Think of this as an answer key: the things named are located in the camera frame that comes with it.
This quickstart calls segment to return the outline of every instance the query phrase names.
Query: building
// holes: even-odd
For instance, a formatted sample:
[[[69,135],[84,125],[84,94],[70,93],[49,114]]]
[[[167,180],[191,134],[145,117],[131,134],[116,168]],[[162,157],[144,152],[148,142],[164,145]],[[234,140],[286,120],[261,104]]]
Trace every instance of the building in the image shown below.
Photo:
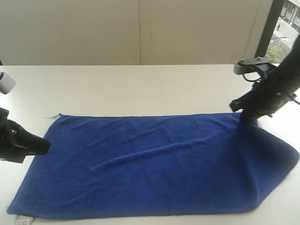
[[[300,0],[285,0],[280,17],[300,33]]]

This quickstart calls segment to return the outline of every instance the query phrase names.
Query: towel label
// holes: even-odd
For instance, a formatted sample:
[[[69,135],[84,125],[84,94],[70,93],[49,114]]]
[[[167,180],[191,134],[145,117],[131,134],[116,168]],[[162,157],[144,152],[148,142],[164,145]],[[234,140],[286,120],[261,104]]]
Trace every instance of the towel label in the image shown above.
[[[15,222],[16,225],[31,225],[33,221],[32,217],[20,216],[19,219]]]

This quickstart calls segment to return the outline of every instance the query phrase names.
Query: white wall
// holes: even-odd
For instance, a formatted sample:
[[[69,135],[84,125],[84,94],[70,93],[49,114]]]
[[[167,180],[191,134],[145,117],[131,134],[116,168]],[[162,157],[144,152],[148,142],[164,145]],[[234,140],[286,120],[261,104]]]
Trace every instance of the white wall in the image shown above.
[[[5,65],[226,64],[253,57],[272,0],[0,0]]]

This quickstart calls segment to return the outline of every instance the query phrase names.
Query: blue towel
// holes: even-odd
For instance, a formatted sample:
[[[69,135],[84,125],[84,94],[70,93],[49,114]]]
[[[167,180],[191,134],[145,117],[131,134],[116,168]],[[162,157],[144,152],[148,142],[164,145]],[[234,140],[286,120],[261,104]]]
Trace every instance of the blue towel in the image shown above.
[[[7,212],[50,219],[239,213],[255,209],[298,152],[239,113],[62,115]]]

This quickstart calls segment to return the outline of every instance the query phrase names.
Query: white table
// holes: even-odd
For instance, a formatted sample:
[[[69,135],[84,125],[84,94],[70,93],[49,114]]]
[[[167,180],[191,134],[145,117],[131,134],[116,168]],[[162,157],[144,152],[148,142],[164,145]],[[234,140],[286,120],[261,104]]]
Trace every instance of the white table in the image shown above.
[[[0,107],[28,131],[43,136],[58,113],[89,116],[175,115],[230,112],[228,104],[250,90],[232,65],[0,67],[17,82]],[[289,103],[262,125],[300,150],[300,106]],[[6,208],[32,161],[0,162],[0,224],[12,225]],[[297,166],[258,209],[236,215],[127,217],[58,221],[34,225],[295,225],[300,222]]]

